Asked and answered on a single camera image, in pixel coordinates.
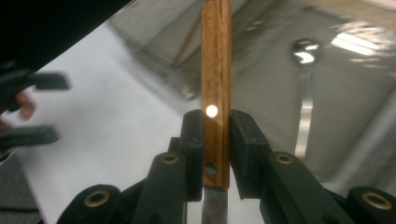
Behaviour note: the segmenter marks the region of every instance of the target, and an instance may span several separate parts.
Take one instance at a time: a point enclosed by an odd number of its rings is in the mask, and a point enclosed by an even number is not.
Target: metal rivet
[[[178,156],[166,154],[161,158],[161,161],[165,164],[172,164],[178,161]]]
[[[285,154],[277,154],[276,160],[283,164],[292,164],[293,163],[293,158],[288,155],[285,155]]]
[[[361,197],[372,207],[376,207],[382,210],[390,210],[392,208],[392,204],[390,203],[390,201],[377,193],[365,192],[361,195]]]
[[[87,207],[97,207],[108,201],[110,193],[106,189],[99,189],[85,197],[84,204]]]
[[[218,167],[216,166],[216,164],[214,162],[210,162],[206,165],[206,172],[209,175],[215,175],[216,172],[218,171]]]

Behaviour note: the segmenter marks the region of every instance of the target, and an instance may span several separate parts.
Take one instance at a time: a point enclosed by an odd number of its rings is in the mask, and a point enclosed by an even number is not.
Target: knife blade
[[[300,110],[300,123],[297,134],[297,143],[294,155],[303,159],[308,145],[309,130],[311,129],[312,109],[314,107],[314,98],[311,87],[311,68],[303,67],[300,74],[300,86],[302,89],[302,101]]]
[[[202,7],[202,111],[204,205],[202,223],[228,223],[230,187],[231,6],[209,0]]]

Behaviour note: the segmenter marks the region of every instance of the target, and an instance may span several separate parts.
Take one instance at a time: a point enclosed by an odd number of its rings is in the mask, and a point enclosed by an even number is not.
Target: stainless steel surface
[[[203,197],[202,224],[227,224],[227,189],[204,188]]]
[[[359,21],[396,31],[396,11],[384,10],[357,0],[302,0],[305,3],[348,15]]]
[[[301,91],[300,123],[296,148],[294,150],[294,155],[299,158],[305,157],[309,130],[311,127],[312,109],[314,108],[314,97],[312,95],[311,86],[311,70],[313,63],[318,59],[318,50],[319,43],[311,39],[297,40],[292,48],[292,54],[301,66],[301,72],[299,75]]]
[[[300,85],[295,76],[301,68],[290,56],[290,46],[306,37],[320,43],[319,59],[311,68],[315,107],[304,164],[319,180],[330,185],[337,182],[341,167],[396,88],[394,32],[289,0],[248,1],[233,15],[233,31],[232,108],[252,115],[274,150],[289,153],[299,141],[296,130],[301,119]],[[343,33],[373,42],[380,50],[361,55],[343,49],[336,45],[346,37]],[[169,38],[161,36],[155,43],[161,39],[166,44]],[[196,92],[200,52],[190,53],[179,68],[166,70],[167,76],[159,74],[172,79],[169,86],[181,80],[188,92]],[[149,66],[157,69],[155,64]]]
[[[205,1],[183,1],[183,7],[176,7],[172,16],[160,13],[166,8],[153,2],[155,1],[141,1],[110,22],[125,38],[136,59],[156,71],[179,96],[184,99],[199,97],[201,26],[198,25],[196,30],[193,27]],[[270,3],[271,1],[262,0],[232,0],[233,35],[245,32]],[[160,16],[152,18],[149,14],[141,15],[147,9]]]
[[[375,186],[396,195],[396,90],[351,150],[333,179],[333,188],[347,194],[355,186]]]

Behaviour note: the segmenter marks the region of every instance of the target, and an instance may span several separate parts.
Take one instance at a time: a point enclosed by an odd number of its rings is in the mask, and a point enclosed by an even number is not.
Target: wooden knife handle
[[[202,7],[202,111],[204,187],[230,186],[231,6],[209,0]]]

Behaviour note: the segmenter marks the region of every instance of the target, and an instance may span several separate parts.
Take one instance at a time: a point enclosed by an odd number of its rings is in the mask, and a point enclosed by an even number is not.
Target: brass insert
[[[110,193],[108,192],[108,190],[99,189],[85,197],[84,204],[87,207],[97,207],[106,203],[109,198]]]
[[[285,154],[277,154],[276,160],[279,161],[280,163],[284,163],[284,164],[292,164],[293,163],[293,158],[288,155],[285,155]]]
[[[377,193],[365,192],[361,195],[361,197],[372,207],[376,207],[382,210],[390,210],[392,208],[392,204],[390,203],[390,201]]]
[[[166,154],[161,158],[161,161],[166,164],[172,164],[178,161],[178,156],[172,154]]]

